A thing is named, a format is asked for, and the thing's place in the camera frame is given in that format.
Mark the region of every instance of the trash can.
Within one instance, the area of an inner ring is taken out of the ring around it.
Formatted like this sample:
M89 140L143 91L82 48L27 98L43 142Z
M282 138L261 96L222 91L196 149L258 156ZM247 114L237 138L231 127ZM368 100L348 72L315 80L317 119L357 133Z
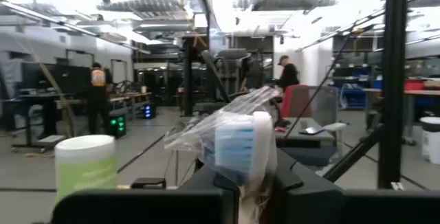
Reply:
M420 122L423 129L421 156L440 165L440 117L423 117Z

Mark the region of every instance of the white container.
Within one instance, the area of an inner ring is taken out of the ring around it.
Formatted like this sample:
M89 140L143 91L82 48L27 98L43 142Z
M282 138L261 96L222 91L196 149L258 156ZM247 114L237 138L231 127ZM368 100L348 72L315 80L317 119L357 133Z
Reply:
M108 135L66 139L55 146L57 199L84 189L118 187L116 145Z
M440 165L440 117L423 117L420 122L423 128L421 156Z

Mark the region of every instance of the person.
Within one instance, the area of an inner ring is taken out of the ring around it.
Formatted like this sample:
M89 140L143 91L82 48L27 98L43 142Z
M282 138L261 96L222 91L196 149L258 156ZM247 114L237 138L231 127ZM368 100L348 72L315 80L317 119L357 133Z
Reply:
M290 63L289 56L281 56L278 65L284 67L284 69L280 79L276 81L276 85L282 88L283 91L285 91L288 86L300 83L298 80L298 70L293 63Z
M113 85L113 79L108 70L101 68L100 63L93 63L87 79L89 89L87 91L87 117L90 134L96 134L96 122L98 114L101 116L106 134L110 134L110 103L109 90Z

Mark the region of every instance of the plastic bag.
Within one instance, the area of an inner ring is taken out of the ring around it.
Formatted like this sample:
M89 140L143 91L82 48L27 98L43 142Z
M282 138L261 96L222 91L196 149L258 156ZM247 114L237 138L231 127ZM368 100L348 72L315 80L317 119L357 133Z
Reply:
M164 138L165 149L197 151L199 159L241 189L240 223L258 223L276 170L270 87L239 96L207 117L194 117Z

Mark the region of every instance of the gray floor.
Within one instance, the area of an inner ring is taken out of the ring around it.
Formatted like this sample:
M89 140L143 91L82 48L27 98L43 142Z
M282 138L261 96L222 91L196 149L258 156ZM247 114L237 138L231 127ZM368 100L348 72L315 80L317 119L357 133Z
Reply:
M179 114L173 108L159 109L159 115L154 120L137 120L128 123L127 136L119 139L118 164L128 162L141 150L157 140L168 131L179 119ZM364 116L362 112L345 111L340 119L350 122L351 126L344 131L344 141L355 145L359 138L365 135ZM4 192L2 188L55 188L53 158L29 158L25 152L11 153L9 147L14 142L24 142L24 137L15 139L0 138L0 219L7 224L26 224L35 221L48 221L54 206L54 193L48 192ZM430 190L440 190L440 166L434 166L421 158L420 147L403 147L402 174L409 180L416 181ZM349 189L374 189L376 185L377 148L368 153L369 158L362 158L337 184ZM179 154L179 179L184 175L187 179L192 172L192 153ZM138 177L163 177L169 164L166 179L170 185L175 184L175 157L164 150L164 143L159 142L136 162L122 171L119 176L120 184L130 184ZM407 190L422 190L419 186L402 180Z

